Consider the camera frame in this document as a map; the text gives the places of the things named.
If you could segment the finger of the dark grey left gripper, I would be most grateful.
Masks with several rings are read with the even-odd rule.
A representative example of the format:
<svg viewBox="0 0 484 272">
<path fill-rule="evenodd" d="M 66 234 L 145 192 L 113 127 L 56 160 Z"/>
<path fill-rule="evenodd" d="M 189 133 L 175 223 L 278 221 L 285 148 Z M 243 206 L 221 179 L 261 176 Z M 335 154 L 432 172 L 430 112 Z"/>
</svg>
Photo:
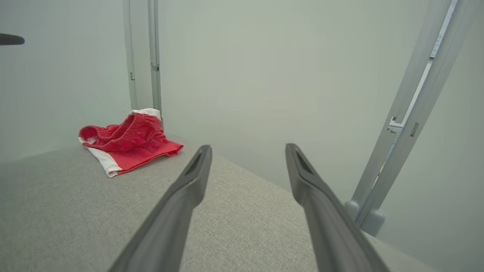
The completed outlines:
<svg viewBox="0 0 484 272">
<path fill-rule="evenodd" d="M 25 39 L 21 36 L 14 36 L 12 34 L 0 33 L 0 46 L 2 45 L 22 45 Z"/>
</svg>

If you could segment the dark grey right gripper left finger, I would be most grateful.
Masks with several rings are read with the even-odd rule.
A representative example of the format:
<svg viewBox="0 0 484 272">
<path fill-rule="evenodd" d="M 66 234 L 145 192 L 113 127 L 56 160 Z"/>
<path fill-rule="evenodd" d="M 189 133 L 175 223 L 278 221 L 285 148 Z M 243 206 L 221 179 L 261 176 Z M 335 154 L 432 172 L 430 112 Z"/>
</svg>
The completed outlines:
<svg viewBox="0 0 484 272">
<path fill-rule="evenodd" d="M 211 162 L 211 146 L 201 146 L 109 272 L 179 271 L 192 212 L 204 199 Z"/>
</svg>

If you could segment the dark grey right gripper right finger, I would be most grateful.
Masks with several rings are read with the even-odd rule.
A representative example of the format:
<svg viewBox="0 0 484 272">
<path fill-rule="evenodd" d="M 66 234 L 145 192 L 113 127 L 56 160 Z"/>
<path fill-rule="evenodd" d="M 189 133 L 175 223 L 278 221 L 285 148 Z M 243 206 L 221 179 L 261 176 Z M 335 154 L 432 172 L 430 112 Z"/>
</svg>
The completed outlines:
<svg viewBox="0 0 484 272">
<path fill-rule="evenodd" d="M 292 194 L 304 209 L 318 272 L 389 272 L 302 150 L 286 144 Z"/>
</svg>

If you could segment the red shorts with white trim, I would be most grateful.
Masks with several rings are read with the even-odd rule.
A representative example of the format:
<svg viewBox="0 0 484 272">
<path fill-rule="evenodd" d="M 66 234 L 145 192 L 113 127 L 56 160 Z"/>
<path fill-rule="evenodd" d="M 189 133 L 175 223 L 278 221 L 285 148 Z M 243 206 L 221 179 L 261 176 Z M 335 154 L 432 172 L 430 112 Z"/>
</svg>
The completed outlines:
<svg viewBox="0 0 484 272">
<path fill-rule="evenodd" d="M 112 178 L 157 157 L 178 155 L 183 145 L 166 137 L 162 123 L 159 110 L 132 110 L 121 124 L 83 127 L 78 139 Z"/>
</svg>

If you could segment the grey metal frame post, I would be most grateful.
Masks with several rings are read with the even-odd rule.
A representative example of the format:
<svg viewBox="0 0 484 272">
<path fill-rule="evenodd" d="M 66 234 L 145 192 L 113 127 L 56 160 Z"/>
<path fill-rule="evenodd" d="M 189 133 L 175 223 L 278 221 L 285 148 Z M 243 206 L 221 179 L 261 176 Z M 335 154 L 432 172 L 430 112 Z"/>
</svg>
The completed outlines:
<svg viewBox="0 0 484 272">
<path fill-rule="evenodd" d="M 377 143 L 350 201 L 356 226 L 376 236 L 380 210 L 424 128 L 483 0 L 430 0 L 416 45 Z"/>
<path fill-rule="evenodd" d="M 132 110 L 162 111 L 159 0 L 122 0 L 127 80 Z"/>
</svg>

